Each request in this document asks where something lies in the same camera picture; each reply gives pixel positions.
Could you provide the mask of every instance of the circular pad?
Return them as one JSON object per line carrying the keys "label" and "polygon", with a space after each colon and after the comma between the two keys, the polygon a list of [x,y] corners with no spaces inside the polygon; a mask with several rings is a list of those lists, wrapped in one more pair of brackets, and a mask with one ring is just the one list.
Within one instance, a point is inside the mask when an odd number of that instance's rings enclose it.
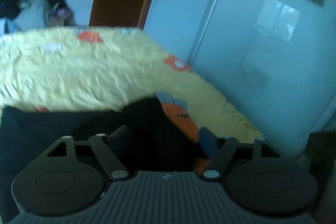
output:
{"label": "circular pad", "polygon": [[317,183],[296,163],[261,158],[228,174],[226,187],[243,207],[269,216],[290,216],[304,212],[314,202]]}
{"label": "circular pad", "polygon": [[68,172],[51,171],[40,175],[36,180],[36,186],[42,192],[57,194],[69,190],[75,182],[75,177]]}

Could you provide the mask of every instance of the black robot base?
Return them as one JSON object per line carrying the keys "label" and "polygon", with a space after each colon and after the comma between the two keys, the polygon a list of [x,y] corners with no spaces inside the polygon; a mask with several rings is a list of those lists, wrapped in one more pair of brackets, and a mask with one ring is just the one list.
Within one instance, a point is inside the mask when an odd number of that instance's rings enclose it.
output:
{"label": "black robot base", "polygon": [[10,224],[317,224],[315,179],[265,140],[214,138],[219,151],[201,175],[130,174],[108,145],[125,134],[57,140],[13,181],[21,214]]}

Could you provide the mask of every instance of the orange flower pattern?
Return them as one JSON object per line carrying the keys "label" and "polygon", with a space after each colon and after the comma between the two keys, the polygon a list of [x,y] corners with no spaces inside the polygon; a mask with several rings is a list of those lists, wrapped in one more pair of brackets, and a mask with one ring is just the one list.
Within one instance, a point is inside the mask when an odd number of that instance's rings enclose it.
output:
{"label": "orange flower pattern", "polygon": [[35,112],[49,112],[49,109],[45,106],[35,108]]}
{"label": "orange flower pattern", "polygon": [[103,40],[101,40],[101,38],[99,37],[99,33],[97,32],[80,32],[78,34],[78,38],[80,40],[88,41],[90,43],[103,42]]}
{"label": "orange flower pattern", "polygon": [[184,63],[183,61],[177,59],[172,54],[169,55],[166,59],[164,59],[163,63],[171,66],[173,70],[176,70],[178,72],[181,72],[181,71],[193,72],[193,70],[191,68],[189,68],[186,63]]}

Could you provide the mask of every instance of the orange object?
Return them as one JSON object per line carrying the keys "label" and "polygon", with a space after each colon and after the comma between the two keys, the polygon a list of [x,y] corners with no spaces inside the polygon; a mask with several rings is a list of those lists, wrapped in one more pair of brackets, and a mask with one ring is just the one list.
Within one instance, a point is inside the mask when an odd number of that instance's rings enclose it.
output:
{"label": "orange object", "polygon": [[96,43],[96,42],[100,42],[102,43],[103,40],[101,40],[101,38],[99,37],[99,33],[97,32],[80,32],[78,34],[78,38],[80,40],[84,40],[84,41],[88,41],[90,43]]}
{"label": "orange object", "polygon": [[161,105],[168,119],[192,142],[198,143],[198,129],[189,114],[178,105],[167,103],[162,103]]}
{"label": "orange object", "polygon": [[[187,138],[194,143],[198,143],[199,132],[189,114],[183,108],[175,104],[162,103],[161,105],[167,118],[176,125]],[[194,163],[193,169],[200,176],[209,163],[210,160],[198,158]]]}
{"label": "orange object", "polygon": [[164,59],[163,63],[171,66],[173,68],[173,70],[176,70],[176,71],[179,71],[179,72],[181,72],[181,71],[193,72],[193,70],[191,68],[189,68],[186,63],[177,59],[172,54],[169,55],[166,59]]}
{"label": "orange object", "polygon": [[38,108],[35,108],[35,112],[49,112],[49,109],[45,106],[40,106]]}

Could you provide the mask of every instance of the hanging clothes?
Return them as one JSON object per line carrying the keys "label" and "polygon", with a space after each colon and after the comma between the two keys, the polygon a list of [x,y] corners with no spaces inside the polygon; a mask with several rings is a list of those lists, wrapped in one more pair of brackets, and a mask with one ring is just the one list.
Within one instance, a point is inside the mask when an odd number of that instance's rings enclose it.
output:
{"label": "hanging clothes", "polygon": [[48,25],[51,7],[47,0],[21,0],[21,5],[26,6],[14,22],[22,31],[30,29],[43,29]]}
{"label": "hanging clothes", "polygon": [[0,0],[0,18],[14,19],[20,11],[20,0]]}
{"label": "hanging clothes", "polygon": [[0,19],[0,37],[7,33],[20,31],[19,26],[9,18]]}

